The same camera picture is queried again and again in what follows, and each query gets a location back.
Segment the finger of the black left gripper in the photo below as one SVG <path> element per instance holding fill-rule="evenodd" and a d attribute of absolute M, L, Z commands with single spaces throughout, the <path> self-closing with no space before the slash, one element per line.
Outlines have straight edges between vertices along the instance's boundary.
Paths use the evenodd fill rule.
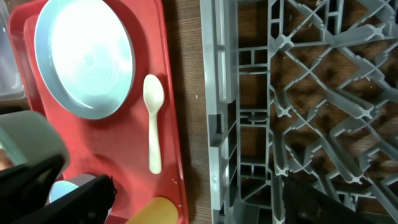
<path fill-rule="evenodd" d="M 1 171 L 1 223 L 12 223 L 42 208 L 65 159 L 60 154 L 35 164 Z"/>

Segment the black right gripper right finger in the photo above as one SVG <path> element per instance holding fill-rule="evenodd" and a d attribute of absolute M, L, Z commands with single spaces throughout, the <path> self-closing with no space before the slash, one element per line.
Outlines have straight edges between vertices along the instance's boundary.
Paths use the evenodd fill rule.
<path fill-rule="evenodd" d="M 319 190 L 294 178 L 284 179 L 282 200 L 286 222 L 289 224 L 367 224 L 370 222 Z"/>

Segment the yellow plastic cup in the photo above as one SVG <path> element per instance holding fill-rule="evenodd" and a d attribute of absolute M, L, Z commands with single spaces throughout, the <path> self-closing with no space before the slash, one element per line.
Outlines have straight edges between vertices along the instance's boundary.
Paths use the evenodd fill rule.
<path fill-rule="evenodd" d="M 167 198 L 155 197 L 126 224 L 177 224 L 178 210 Z"/>

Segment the white plastic spoon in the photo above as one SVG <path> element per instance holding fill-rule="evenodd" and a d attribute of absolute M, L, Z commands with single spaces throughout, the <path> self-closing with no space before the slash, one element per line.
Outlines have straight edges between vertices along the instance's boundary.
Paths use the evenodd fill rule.
<path fill-rule="evenodd" d="M 149 170 L 153 174 L 160 174 L 162 159 L 157 114 L 164 104 L 165 94 L 160 80 L 155 75 L 148 74 L 145 77 L 143 99 L 149 114 Z"/>

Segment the light blue plate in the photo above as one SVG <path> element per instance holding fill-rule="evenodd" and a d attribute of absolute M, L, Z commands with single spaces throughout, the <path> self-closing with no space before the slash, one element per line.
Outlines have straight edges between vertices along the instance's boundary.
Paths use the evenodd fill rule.
<path fill-rule="evenodd" d="M 47 1 L 37 19 L 34 50 L 50 94 L 81 118 L 112 115 L 134 83 L 131 38 L 102 0 Z"/>

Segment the green bowl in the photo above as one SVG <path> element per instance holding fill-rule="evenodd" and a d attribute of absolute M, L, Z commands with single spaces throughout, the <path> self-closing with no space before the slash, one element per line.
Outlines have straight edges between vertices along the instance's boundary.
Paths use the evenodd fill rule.
<path fill-rule="evenodd" d="M 59 175 L 70 165 L 62 138 L 47 119 L 35 111 L 1 115 L 1 149 L 15 166 L 35 165 L 58 154 L 65 160 Z"/>

